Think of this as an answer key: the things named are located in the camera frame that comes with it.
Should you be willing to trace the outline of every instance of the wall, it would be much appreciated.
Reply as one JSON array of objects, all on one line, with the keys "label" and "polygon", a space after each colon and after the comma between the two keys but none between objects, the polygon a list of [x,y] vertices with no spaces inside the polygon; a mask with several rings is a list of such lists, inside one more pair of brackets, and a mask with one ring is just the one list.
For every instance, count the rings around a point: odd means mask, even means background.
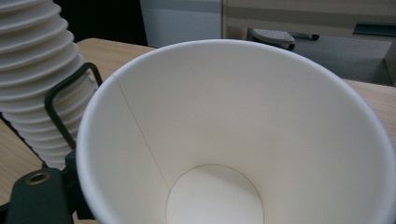
[{"label": "wall", "polygon": [[140,0],[148,45],[221,38],[221,0]]}]

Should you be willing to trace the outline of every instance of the cup stack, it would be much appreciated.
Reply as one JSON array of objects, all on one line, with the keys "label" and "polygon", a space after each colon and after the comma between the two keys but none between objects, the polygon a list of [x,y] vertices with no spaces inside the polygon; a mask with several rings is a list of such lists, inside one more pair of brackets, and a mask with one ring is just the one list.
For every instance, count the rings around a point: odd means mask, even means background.
[{"label": "cup stack", "polygon": [[[0,112],[48,167],[63,169],[71,148],[48,116],[44,99],[84,59],[60,11],[51,0],[0,1]],[[95,90],[86,73],[54,99],[75,140]]]}]

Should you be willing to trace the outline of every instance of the gray floor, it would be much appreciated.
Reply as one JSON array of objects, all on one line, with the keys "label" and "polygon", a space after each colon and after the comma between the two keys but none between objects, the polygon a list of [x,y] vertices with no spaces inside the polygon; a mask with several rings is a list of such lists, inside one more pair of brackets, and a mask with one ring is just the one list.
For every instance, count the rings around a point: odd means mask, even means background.
[{"label": "gray floor", "polygon": [[[341,78],[391,85],[384,61],[391,42],[324,35],[313,41],[310,35],[291,35],[295,38],[292,52],[321,64]],[[251,36],[248,39],[257,41]]]}]

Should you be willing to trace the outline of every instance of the wooden table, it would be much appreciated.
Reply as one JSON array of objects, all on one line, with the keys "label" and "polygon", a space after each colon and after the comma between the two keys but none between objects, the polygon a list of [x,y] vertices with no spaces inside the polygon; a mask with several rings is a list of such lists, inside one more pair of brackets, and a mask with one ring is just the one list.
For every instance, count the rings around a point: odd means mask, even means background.
[{"label": "wooden table", "polygon": [[[103,79],[125,63],[153,48],[102,39],[78,43],[86,61],[98,66]],[[375,110],[396,145],[396,88],[346,80]],[[9,201],[13,183],[21,176],[40,169],[41,162],[8,127],[0,122],[0,204]],[[76,223],[96,223],[77,221]]]}]

